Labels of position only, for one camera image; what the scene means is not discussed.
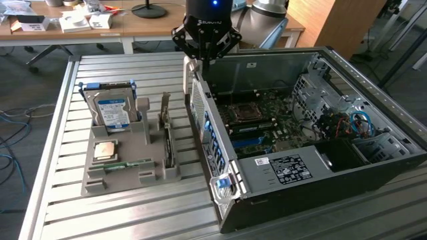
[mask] desk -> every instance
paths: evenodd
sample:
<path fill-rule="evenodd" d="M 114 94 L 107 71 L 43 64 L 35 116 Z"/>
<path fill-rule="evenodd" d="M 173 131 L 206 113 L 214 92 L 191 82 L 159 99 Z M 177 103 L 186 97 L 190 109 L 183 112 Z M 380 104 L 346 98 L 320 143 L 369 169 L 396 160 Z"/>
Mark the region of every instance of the desk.
<path fill-rule="evenodd" d="M 374 192 L 221 234 L 185 107 L 183 58 L 182 52 L 162 52 L 83 56 L 69 63 L 19 240 L 398 240 L 426 231 L 424 163 Z M 171 92 L 183 179 L 82 197 L 93 118 L 77 84 L 131 78 L 137 95 L 150 98 L 151 118 L 161 112 L 163 91 Z"/>
<path fill-rule="evenodd" d="M 159 19 L 143 19 L 137 17 L 130 9 L 143 4 L 143 0 L 102 1 L 105 5 L 127 9 L 126 15 L 113 17 L 111 29 L 93 29 L 87 31 L 63 33 L 59 25 L 51 24 L 49 31 L 22 31 L 11 33 L 10 24 L 0 26 L 0 47 L 9 46 L 38 46 L 38 45 L 67 45 L 67 44 L 95 44 L 95 43 L 122 43 L 126 54 L 134 53 L 133 42 L 135 41 L 167 41 L 171 40 L 171 30 L 178 27 L 185 18 L 186 8 L 183 0 L 174 0 L 177 4 L 169 3 L 171 0 L 154 0 L 167 9 L 169 14 Z M 46 2 L 33 2 L 33 9 L 39 15 L 61 17 L 62 11 L 70 11 L 67 6 L 50 7 Z M 296 47 L 305 26 L 289 15 L 289 24 L 284 36 L 289 37 L 286 47 Z"/>

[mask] chair leg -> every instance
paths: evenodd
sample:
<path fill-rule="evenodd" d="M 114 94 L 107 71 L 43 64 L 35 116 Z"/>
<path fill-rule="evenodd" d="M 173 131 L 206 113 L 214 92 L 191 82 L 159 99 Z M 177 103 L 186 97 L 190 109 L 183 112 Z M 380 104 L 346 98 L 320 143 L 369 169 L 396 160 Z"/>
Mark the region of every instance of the chair leg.
<path fill-rule="evenodd" d="M 58 45 L 58 49 L 63 50 L 70 56 L 74 55 L 74 53 L 69 50 L 69 48 L 65 45 Z"/>
<path fill-rule="evenodd" d="M 43 59 L 55 49 L 58 48 L 57 45 L 49 46 L 43 52 L 41 52 L 31 60 L 27 62 L 27 65 L 34 65 L 41 59 Z"/>

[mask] green circuit board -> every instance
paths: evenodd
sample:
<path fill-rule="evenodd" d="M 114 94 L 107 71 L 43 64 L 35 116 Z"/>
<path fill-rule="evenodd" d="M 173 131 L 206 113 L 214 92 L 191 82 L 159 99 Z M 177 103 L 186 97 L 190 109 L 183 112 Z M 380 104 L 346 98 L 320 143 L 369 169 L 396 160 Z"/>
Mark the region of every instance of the green circuit board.
<path fill-rule="evenodd" d="M 312 140 L 304 134 L 301 123 L 293 116 L 293 98 L 276 90 L 259 91 L 258 94 L 257 101 L 218 105 L 226 126 L 239 121 L 238 107 L 254 109 L 253 112 L 257 112 L 257 114 L 250 117 L 266 120 L 274 119 L 274 125 L 269 129 L 239 133 L 239 135 L 250 136 L 257 131 L 257 134 L 264 136 L 262 144 L 235 147 L 239 159 L 301 148 Z M 251 129 L 251 121 L 246 122 L 245 126 L 246 129 Z M 235 133 L 229 132 L 229 134 L 230 138 L 233 138 Z"/>

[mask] aluminum table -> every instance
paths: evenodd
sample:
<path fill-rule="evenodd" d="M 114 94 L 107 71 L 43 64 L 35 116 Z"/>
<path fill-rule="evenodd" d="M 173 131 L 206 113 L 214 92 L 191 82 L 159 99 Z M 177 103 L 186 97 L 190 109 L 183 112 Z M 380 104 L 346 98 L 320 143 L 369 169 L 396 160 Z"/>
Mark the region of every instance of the aluminum table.
<path fill-rule="evenodd" d="M 376 192 L 230 234 L 221 234 L 183 93 L 183 54 L 71 57 L 46 140 L 21 240 L 405 239 L 427 229 L 427 164 Z M 77 84 L 134 79 L 138 96 L 170 112 L 183 179 L 102 196 L 82 197 L 91 113 Z"/>

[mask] wooden cabinet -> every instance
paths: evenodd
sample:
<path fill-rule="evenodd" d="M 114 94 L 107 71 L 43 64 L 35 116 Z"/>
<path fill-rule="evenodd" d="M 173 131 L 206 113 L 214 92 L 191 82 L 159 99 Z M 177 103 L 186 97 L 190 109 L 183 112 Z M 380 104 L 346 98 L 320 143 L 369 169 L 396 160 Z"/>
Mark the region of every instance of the wooden cabinet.
<path fill-rule="evenodd" d="M 350 59 L 388 0 L 290 0 L 289 14 L 306 27 L 297 47 L 332 46 Z"/>

